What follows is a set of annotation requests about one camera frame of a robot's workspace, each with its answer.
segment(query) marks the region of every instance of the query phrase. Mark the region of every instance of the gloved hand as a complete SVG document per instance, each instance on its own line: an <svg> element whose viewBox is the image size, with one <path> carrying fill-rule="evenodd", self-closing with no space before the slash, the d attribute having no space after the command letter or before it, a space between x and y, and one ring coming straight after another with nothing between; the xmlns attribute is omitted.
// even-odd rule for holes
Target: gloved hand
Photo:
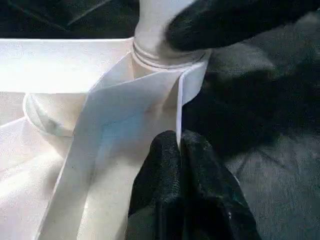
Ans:
<svg viewBox="0 0 320 240"><path fill-rule="evenodd" d="M126 240L260 240L236 178L200 135L155 137L137 175Z"/></svg>
<svg viewBox="0 0 320 240"><path fill-rule="evenodd" d="M197 0L171 22L166 39L181 51L224 47L319 7L320 0Z"/></svg>

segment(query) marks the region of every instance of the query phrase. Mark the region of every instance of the white tube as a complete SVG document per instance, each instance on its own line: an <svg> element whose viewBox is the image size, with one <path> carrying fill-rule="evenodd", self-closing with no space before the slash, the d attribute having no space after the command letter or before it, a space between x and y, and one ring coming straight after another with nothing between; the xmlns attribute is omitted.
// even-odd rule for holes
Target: white tube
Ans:
<svg viewBox="0 0 320 240"><path fill-rule="evenodd" d="M140 18L134 34L134 52L144 63L160 68L191 65L204 51L177 52L165 41L171 20L195 0L140 0Z"/></svg>

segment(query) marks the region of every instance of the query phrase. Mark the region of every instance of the white plastic part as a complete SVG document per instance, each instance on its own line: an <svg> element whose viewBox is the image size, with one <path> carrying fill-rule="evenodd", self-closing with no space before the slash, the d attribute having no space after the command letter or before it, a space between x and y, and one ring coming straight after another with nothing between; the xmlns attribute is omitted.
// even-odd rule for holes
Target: white plastic part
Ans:
<svg viewBox="0 0 320 240"><path fill-rule="evenodd" d="M134 51L141 61L158 68L179 68L195 63L204 51L178 52L165 41L165 30L178 13L196 0L140 0Z"/></svg>
<svg viewBox="0 0 320 240"><path fill-rule="evenodd" d="M24 117L0 126L1 240L34 239L63 160Z"/></svg>
<svg viewBox="0 0 320 240"><path fill-rule="evenodd" d="M25 117L0 127L0 239L124 239L152 139L174 130L179 143L182 106L202 85L210 52L180 54L163 42L166 24L192 2L141 1L134 44L0 39L0 92L17 103L28 93L17 113L2 108L5 121L22 108Z"/></svg>

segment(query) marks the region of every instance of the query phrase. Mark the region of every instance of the black cloth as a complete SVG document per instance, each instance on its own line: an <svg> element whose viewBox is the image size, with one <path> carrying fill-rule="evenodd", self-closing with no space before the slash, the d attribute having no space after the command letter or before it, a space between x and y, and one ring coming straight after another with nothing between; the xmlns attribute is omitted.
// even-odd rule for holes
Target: black cloth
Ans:
<svg viewBox="0 0 320 240"><path fill-rule="evenodd" d="M259 240L237 180L200 135L153 140L132 188L127 240Z"/></svg>

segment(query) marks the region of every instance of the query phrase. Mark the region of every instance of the black glove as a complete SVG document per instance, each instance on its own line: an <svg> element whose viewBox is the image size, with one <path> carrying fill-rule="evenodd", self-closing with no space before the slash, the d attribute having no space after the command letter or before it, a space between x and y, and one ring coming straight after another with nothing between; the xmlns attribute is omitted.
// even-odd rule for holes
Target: black glove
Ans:
<svg viewBox="0 0 320 240"><path fill-rule="evenodd" d="M132 189L126 240L260 240L235 177L210 144L186 131L152 142Z"/></svg>
<svg viewBox="0 0 320 240"><path fill-rule="evenodd" d="M182 51L224 47L319 7L319 0L197 0L171 22L166 39Z"/></svg>

